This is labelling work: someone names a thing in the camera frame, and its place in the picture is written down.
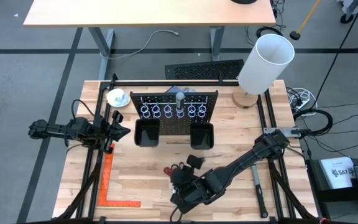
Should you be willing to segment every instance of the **white cable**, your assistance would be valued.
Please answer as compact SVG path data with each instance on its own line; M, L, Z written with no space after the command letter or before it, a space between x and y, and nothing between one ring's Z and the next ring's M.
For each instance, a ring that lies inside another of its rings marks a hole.
M290 95L289 93L292 93L292 90L295 90L296 93L294 93L294 95ZM288 90L287 91L287 95L289 97L289 102L290 102L290 105L292 105L292 102L294 100L296 100L296 97L295 95L298 95L301 97L301 101L303 100L309 100L310 101L310 96L314 99L314 101L316 101L316 97L314 96L314 94L312 94L312 92L310 92L309 90L305 89L305 88L292 88L292 90ZM313 115L316 115L316 113L308 113L308 114L304 114L302 116L313 116Z
M99 54L100 54L100 56L101 56L102 58L109 59L109 60L117 60L117 59L120 59L120 58L123 58L123 57L129 57L129 56L135 55L135 54L137 54L137 53L143 51L143 50L148 46L148 44L150 43L150 41L152 40L153 35L156 34L156 33L158 33L158 32L169 32L169 33L171 33L171 34L173 34L173 35L175 35L175 36L177 36L177 37L179 36L179 33L178 33L178 32L175 32L175 31L172 31L172 30L157 30L157 31L155 31L154 33L152 33L152 35L150 35L149 40L146 42L146 44L144 45L144 47L142 47L140 50L137 50L137 51L135 51L135 52L133 52L133 53L130 53L130 54L127 54L127 55L122 55L122 56L116 57L116 58L111 58L111 57L103 56L102 53L99 53ZM113 32L112 32L112 33L110 34L110 36L107 38L106 42L109 42L110 38L112 37L112 34L113 34Z

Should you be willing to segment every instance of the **wooden desk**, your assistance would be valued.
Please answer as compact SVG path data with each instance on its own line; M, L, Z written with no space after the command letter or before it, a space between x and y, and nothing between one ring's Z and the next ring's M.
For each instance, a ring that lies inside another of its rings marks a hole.
M100 82L96 81L87 81L84 84L81 99L90 108L96 106L99 85ZM95 218L105 216L108 220L167 221L173 210L173 204L169 201L172 186L168 176L163 173L164 167L178 164L181 161L185 162L188 155L194 154L206 158L202 169L196 172L202 174L208 169L226 166L254 145L255 138L262 134L256 106L246 110L236 107L231 100L233 86L192 86L192 88L200 92L219 91L211 119L214 125L214 147L208 151L192 150L189 136L161 136L160 144L156 148L137 147L134 144L134 128L135 120L139 119L139 116L132 103L120 108L119 111L124 116L122 125L131 128L132 131L116 143L108 200L140 200L142 205L140 208L96 206ZM139 93L165 92L168 86L131 86L122 87L122 89L127 93L130 91ZM294 126L284 81L276 80L274 85L270 87L270 94L277 124L281 127ZM77 115L91 119L91 115L82 105L79 106ZM292 146L299 146L296 139L291 139L291 144ZM68 153L54 216L61 214L78 193L81 187L86 153L86 149L82 147L73 148ZM290 150L285 151L284 158L292 191L310 213L317 215L303 158ZM267 161L260 161L257 168L269 216L275 216L275 202ZM224 196L211 205L198 205L184 215L183 220L261 220L252 178L251 170L245 170L233 180ZM280 195L283 211L287 217L287 203L282 191Z
M275 23L269 0L34 0L25 26L247 26Z

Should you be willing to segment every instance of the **wooden lamp base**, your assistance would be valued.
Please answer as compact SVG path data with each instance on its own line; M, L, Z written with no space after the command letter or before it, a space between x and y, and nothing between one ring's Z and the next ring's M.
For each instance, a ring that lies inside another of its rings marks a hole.
M257 95L246 93L240 86L237 86L232 94L233 103L240 108L249 108L258 101Z

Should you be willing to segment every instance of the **orange ruler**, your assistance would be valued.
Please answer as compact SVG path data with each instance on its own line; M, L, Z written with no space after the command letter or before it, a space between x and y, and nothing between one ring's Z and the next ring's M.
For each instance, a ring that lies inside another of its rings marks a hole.
M102 180L100 183L99 201L98 206L100 207L131 207L140 208L140 202L136 201L117 201L107 200L107 192L109 190L110 173L112 166L112 155L114 154L114 144L111 144L113 151L111 154L105 154L104 166L102 173Z

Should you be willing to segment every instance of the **floor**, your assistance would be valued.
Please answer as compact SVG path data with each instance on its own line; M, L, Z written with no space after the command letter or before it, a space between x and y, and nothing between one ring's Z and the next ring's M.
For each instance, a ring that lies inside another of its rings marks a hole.
M79 97L84 80L97 79L101 61L96 50L70 55L75 49L96 49L87 29L23 27L31 3L31 0L0 0L0 223L16 222L40 149L41 141L28 138L28 126L36 119L48 120L56 111L57 116L53 119L57 123L66 123L70 118L71 101ZM287 26L283 29L285 37L298 28L313 4L313 1L286 0L282 14L283 24ZM321 1L303 29L301 39L293 43L303 53L296 54L294 61L279 77L285 80L287 86L307 88L317 93L335 56L330 49L339 47L350 26L339 23L341 15L340 3L335 0ZM257 28L249 28L253 40L256 40ZM168 49L165 51L168 54L161 50L148 50L144 54L113 61L109 76L116 73L121 79L164 79L164 65L210 60L208 27L117 28L114 48L122 54L139 49L157 29L172 29L180 33L179 37L157 34L150 42L148 49ZM73 40L76 32L81 31L76 46ZM222 47L249 49L252 46L246 41L243 27L227 27ZM169 53L180 48L188 50L181 54ZM358 48L358 20L344 48L353 50L338 56L321 92L318 101L321 106L358 103L358 53L355 53L358 51L354 50ZM310 49L319 50L311 53ZM67 63L72 57L73 63ZM247 54L221 54L221 60L239 58L246 59ZM334 116L334 121L339 121L357 114L358 105L326 110ZM325 122L320 116L308 117L305 121L312 128L318 128ZM355 129L358 129L358 116L335 125L332 131ZM341 156L324 151L312 139L306 140L312 159ZM358 144L358 133L327 134L320 140L341 149ZM50 141L28 222L51 217L65 150L63 141ZM358 147L343 153L358 158ZM358 223L358 202L332 203L329 207L332 217L345 215L336 220Z

